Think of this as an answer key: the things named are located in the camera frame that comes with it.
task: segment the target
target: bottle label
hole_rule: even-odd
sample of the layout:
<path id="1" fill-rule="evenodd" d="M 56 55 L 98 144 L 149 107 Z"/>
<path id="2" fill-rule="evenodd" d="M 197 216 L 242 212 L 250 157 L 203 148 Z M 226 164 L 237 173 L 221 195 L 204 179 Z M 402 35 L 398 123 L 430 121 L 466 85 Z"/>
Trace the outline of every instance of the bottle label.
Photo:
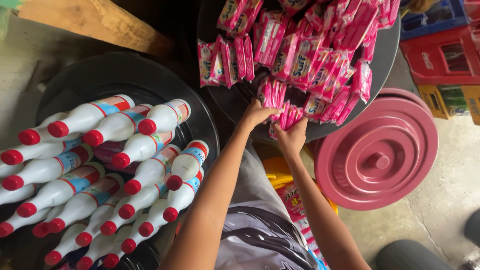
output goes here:
<path id="1" fill-rule="evenodd" d="M 81 193 L 90 195 L 96 202 L 96 206 L 104 204 L 112 195 L 120 189 L 120 183 L 113 176 L 105 176 L 95 184 L 89 186 Z"/>
<path id="2" fill-rule="evenodd" d="M 75 148 L 75 147 L 77 147 L 81 144 L 82 144 L 82 138 L 76 138 L 76 139 L 71 140 L 71 141 L 63 142 L 63 152 L 62 153 L 70 151 L 72 148 Z"/>
<path id="3" fill-rule="evenodd" d="M 108 205 L 108 206 L 111 206 L 113 208 L 115 208 L 117 206 L 117 204 L 120 202 L 121 199 L 127 197 L 128 194 L 125 192 L 124 189 L 121 189 L 119 191 L 117 191 L 114 195 L 112 195 L 112 197 L 108 198 L 105 203 L 103 203 L 102 205 Z"/>
<path id="4" fill-rule="evenodd" d="M 172 170 L 172 163 L 176 157 L 178 157 L 179 153 L 175 150 L 175 148 L 166 146 L 160 150 L 160 152 L 156 153 L 152 159 L 160 162 L 165 170 L 165 173 L 169 173 Z"/>
<path id="5" fill-rule="evenodd" d="M 202 182 L 202 180 L 198 179 L 197 176 L 193 177 L 192 179 L 190 179 L 190 180 L 188 180 L 184 183 L 184 184 L 188 185 L 189 187 L 191 187 L 195 194 L 197 194 L 198 187 L 200 186 L 200 183 Z"/>
<path id="6" fill-rule="evenodd" d="M 59 156 L 54 157 L 54 159 L 56 159 L 61 165 L 61 175 L 71 172 L 73 169 L 78 168 L 80 165 L 86 162 L 86 160 L 82 160 L 82 158 L 76 153 L 78 151 L 74 151 L 76 149 L 81 150 L 80 148 L 85 150 L 83 146 L 79 146 L 72 149 L 72 151 L 68 151 L 63 154 L 60 154 Z"/>
<path id="7" fill-rule="evenodd" d="M 82 192 L 88 186 L 100 179 L 100 172 L 94 167 L 84 165 L 73 170 L 71 173 L 62 175 L 59 180 L 65 181 L 73 190 L 74 194 Z"/>
<path id="8" fill-rule="evenodd" d="M 183 101 L 174 99 L 170 102 L 165 103 L 164 105 L 167 105 L 170 108 L 172 108 L 177 114 L 177 126 L 187 121 L 188 117 L 190 116 L 190 111 L 188 110 L 188 106 Z"/>
<path id="9" fill-rule="evenodd" d="M 137 134 L 139 132 L 138 124 L 147 117 L 149 111 L 149 107 L 145 105 L 139 105 L 135 108 L 121 111 L 120 113 L 126 115 L 132 121 L 133 126 L 135 127 L 135 132 L 133 134 Z"/>
<path id="10" fill-rule="evenodd" d="M 173 132 L 168 133 L 153 133 L 150 138 L 155 141 L 155 153 L 161 150 L 165 145 L 169 144 L 173 140 Z"/>
<path id="11" fill-rule="evenodd" d="M 197 159 L 198 164 L 200 167 L 204 163 L 205 159 L 207 158 L 207 151 L 203 144 L 199 142 L 190 143 L 187 148 L 182 152 L 182 155 L 190 155 Z"/>
<path id="12" fill-rule="evenodd" d="M 128 101 L 119 96 L 104 98 L 101 100 L 90 102 L 89 104 L 97 107 L 105 117 L 122 110 L 130 109 L 130 104 L 128 103 Z"/>
<path id="13" fill-rule="evenodd" d="M 165 184 L 165 182 L 163 182 L 163 180 L 160 181 L 159 183 L 155 184 L 155 187 L 158 189 L 158 194 L 160 196 L 165 194 L 165 192 L 167 192 L 167 190 L 168 190 L 167 184 Z"/>

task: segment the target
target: yellow crate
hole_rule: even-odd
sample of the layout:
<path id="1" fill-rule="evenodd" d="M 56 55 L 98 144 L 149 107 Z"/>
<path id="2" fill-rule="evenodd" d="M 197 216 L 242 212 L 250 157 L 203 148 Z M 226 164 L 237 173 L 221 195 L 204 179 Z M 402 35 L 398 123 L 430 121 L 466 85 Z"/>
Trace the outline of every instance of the yellow crate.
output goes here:
<path id="1" fill-rule="evenodd" d="M 450 120 L 453 117 L 448 114 L 445 102 L 437 86 L 417 86 L 421 98 L 427 103 L 433 117 Z"/>
<path id="2" fill-rule="evenodd" d="M 480 125 L 480 86 L 462 86 L 473 123 Z"/>

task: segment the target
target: white plastic bottle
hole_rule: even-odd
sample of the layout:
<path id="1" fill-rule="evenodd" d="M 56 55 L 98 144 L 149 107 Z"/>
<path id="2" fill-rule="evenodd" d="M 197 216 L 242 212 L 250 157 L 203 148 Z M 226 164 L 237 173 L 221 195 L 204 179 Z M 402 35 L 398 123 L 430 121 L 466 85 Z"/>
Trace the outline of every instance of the white plastic bottle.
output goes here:
<path id="1" fill-rule="evenodd" d="M 120 228 L 115 237 L 115 242 L 113 244 L 113 249 L 103 260 L 103 265 L 107 268 L 114 268 L 120 262 L 120 259 L 125 255 L 125 252 L 121 249 L 121 244 L 125 241 L 130 234 L 132 233 L 132 226 L 125 225 Z"/>
<path id="2" fill-rule="evenodd" d="M 194 140 L 175 159 L 172 164 L 172 176 L 167 181 L 170 190 L 178 190 L 183 182 L 195 177 L 208 156 L 208 145 L 204 141 Z"/>
<path id="3" fill-rule="evenodd" d="M 75 238 L 85 230 L 86 227 L 87 225 L 82 223 L 76 223 L 70 226 L 62 236 L 60 244 L 45 256 L 45 263 L 51 266 L 56 265 L 65 255 L 79 249 L 80 246 L 75 243 Z"/>
<path id="4" fill-rule="evenodd" d="M 0 205 L 19 202 L 30 198 L 33 194 L 43 187 L 42 184 L 28 184 L 17 190 L 6 190 L 0 187 Z"/>
<path id="5" fill-rule="evenodd" d="M 65 137 L 74 132 L 87 133 L 98 127 L 107 116 L 135 107 L 133 100 L 126 95 L 116 95 L 73 109 L 67 118 L 48 125 L 48 133 L 56 138 Z"/>
<path id="6" fill-rule="evenodd" d="M 89 217 L 113 194 L 123 188 L 123 178 L 116 173 L 105 175 L 98 182 L 73 196 L 62 213 L 48 223 L 48 230 L 58 233 L 65 229 L 67 224 Z"/>
<path id="7" fill-rule="evenodd" d="M 97 208 L 93 212 L 87 228 L 75 239 L 76 243 L 79 246 L 88 246 L 100 234 L 100 227 L 112 217 L 115 207 L 128 201 L 126 197 L 127 194 L 121 189 Z"/>
<path id="8" fill-rule="evenodd" d="M 86 163 L 59 179 L 50 181 L 40 189 L 35 198 L 19 206 L 17 213 L 28 218 L 40 209 L 64 204 L 104 175 L 105 169 L 102 165 L 96 162 Z"/>
<path id="9" fill-rule="evenodd" d="M 17 213 L 14 213 L 7 221 L 0 223 L 0 238 L 7 237 L 15 232 L 18 228 L 26 225 L 34 224 L 47 218 L 48 212 L 51 208 L 45 208 L 38 211 L 35 215 L 28 218 L 22 218 Z"/>
<path id="10" fill-rule="evenodd" d="M 125 205 L 128 202 L 128 200 L 130 200 L 130 197 L 123 198 L 123 200 L 115 207 L 115 209 L 113 210 L 113 214 L 110 217 L 110 219 L 107 222 L 105 222 L 102 225 L 102 227 L 100 227 L 100 231 L 102 232 L 102 234 L 104 234 L 104 235 L 114 234 L 120 226 L 122 226 L 124 224 L 128 224 L 128 223 L 136 220 L 143 213 L 143 210 L 141 209 L 141 210 L 137 211 L 133 215 L 133 217 L 131 217 L 128 220 L 124 220 L 123 218 L 121 218 L 119 216 L 119 210 L 123 205 Z"/>
<path id="11" fill-rule="evenodd" d="M 21 172 L 24 169 L 25 163 L 19 163 L 17 165 L 7 165 L 0 161 L 0 178 L 4 178 L 10 175 Z"/>
<path id="12" fill-rule="evenodd" d="M 156 201 L 152 205 L 152 208 L 150 208 L 148 219 L 138 228 L 138 233 L 143 237 L 149 237 L 153 234 L 155 228 L 166 225 L 168 221 L 163 218 L 163 212 L 167 207 L 168 201 L 166 197 L 162 197 Z"/>
<path id="13" fill-rule="evenodd" d="M 69 173 L 92 158 L 92 147 L 82 144 L 54 158 L 32 160 L 23 171 L 5 178 L 1 184 L 7 190 L 17 190 L 26 184 L 46 183 Z"/>
<path id="14" fill-rule="evenodd" d="M 154 133 L 149 136 L 133 135 L 125 144 L 121 153 L 112 157 L 112 163 L 119 169 L 124 169 L 134 161 L 151 159 L 165 145 L 175 138 L 175 130 L 168 133 Z"/>
<path id="15" fill-rule="evenodd" d="M 90 244 L 87 254 L 77 263 L 77 270 L 88 270 L 93 263 L 112 251 L 116 235 L 99 235 Z"/>
<path id="16" fill-rule="evenodd" d="M 146 186 L 139 193 L 130 196 L 130 200 L 119 209 L 119 216 L 130 219 L 139 210 L 150 207 L 167 191 L 167 185 L 162 181 L 156 185 Z"/>
<path id="17" fill-rule="evenodd" d="M 143 187 L 155 185 L 162 180 L 172 168 L 172 162 L 180 154 L 180 148 L 167 145 L 151 159 L 138 165 L 133 179 L 125 183 L 125 191 L 130 195 L 137 194 Z"/>
<path id="18" fill-rule="evenodd" d="M 99 146 L 106 141 L 128 140 L 138 133 L 138 124 L 145 119 L 151 108 L 150 104 L 142 104 L 107 116 L 98 128 L 84 135 L 84 142 L 91 146 Z"/>
<path id="19" fill-rule="evenodd" d="M 40 222 L 39 224 L 35 225 L 32 229 L 32 233 L 34 236 L 38 238 L 43 238 L 47 236 L 50 231 L 48 230 L 48 223 L 60 215 L 65 208 L 65 204 L 55 206 L 52 210 L 48 213 L 47 219 Z"/>
<path id="20" fill-rule="evenodd" d="M 67 118 L 67 116 L 67 112 L 55 113 L 54 115 L 46 118 L 40 124 L 40 126 L 20 132 L 18 135 L 18 140 L 20 140 L 20 142 L 24 145 L 36 145 L 41 142 L 64 142 L 76 139 L 78 138 L 78 136 L 80 136 L 80 132 L 72 133 L 61 139 L 55 138 L 54 136 L 50 135 L 50 133 L 48 133 L 47 127 L 49 124 L 55 121 L 61 121 Z"/>
<path id="21" fill-rule="evenodd" d="M 148 214 L 143 214 L 140 217 L 138 217 L 138 219 L 133 224 L 132 233 L 127 239 L 125 239 L 125 241 L 123 241 L 123 244 L 121 244 L 121 249 L 126 254 L 132 253 L 137 248 L 138 244 L 140 244 L 141 242 L 147 239 L 150 239 L 150 237 L 154 236 L 160 229 L 159 227 L 155 228 L 154 232 L 150 236 L 147 236 L 147 237 L 141 236 L 138 233 L 138 228 L 147 220 L 147 218 L 148 218 Z"/>
<path id="22" fill-rule="evenodd" d="M 32 159 L 49 159 L 82 144 L 77 138 L 67 142 L 43 142 L 32 146 L 20 145 L 7 150 L 0 155 L 1 160 L 8 165 L 17 165 Z"/>
<path id="23" fill-rule="evenodd" d="M 193 197 L 197 194 L 198 187 L 201 183 L 202 179 L 193 177 L 191 180 L 183 183 L 179 190 L 170 190 L 167 196 L 168 207 L 163 212 L 163 218 L 168 222 L 174 222 L 179 212 L 192 203 Z"/>
<path id="24" fill-rule="evenodd" d="M 174 99 L 153 107 L 148 113 L 147 119 L 140 122 L 138 129 L 143 135 L 170 132 L 187 121 L 191 112 L 188 102 L 183 99 Z"/>

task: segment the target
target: black rubber tire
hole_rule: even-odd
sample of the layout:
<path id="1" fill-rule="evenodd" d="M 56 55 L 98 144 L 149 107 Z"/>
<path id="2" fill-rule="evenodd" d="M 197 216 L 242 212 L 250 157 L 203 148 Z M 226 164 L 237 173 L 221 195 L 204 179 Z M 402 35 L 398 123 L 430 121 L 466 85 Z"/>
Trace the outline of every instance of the black rubber tire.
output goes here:
<path id="1" fill-rule="evenodd" d="M 468 240 L 480 247 L 480 209 L 468 219 L 464 234 Z"/>
<path id="2" fill-rule="evenodd" d="M 432 251 L 413 240 L 399 240 L 377 255 L 378 270 L 453 270 Z"/>

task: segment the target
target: blue plastic crate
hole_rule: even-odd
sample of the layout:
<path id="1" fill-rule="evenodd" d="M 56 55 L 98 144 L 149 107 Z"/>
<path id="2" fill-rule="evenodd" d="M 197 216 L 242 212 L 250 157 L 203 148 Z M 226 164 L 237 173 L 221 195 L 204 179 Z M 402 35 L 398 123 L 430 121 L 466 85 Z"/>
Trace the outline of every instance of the blue plastic crate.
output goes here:
<path id="1" fill-rule="evenodd" d="M 403 0 L 400 2 L 400 7 L 403 8 L 408 3 L 409 0 Z M 441 0 L 423 14 L 407 13 L 402 19 L 400 40 L 421 37 L 468 24 L 463 0 Z"/>

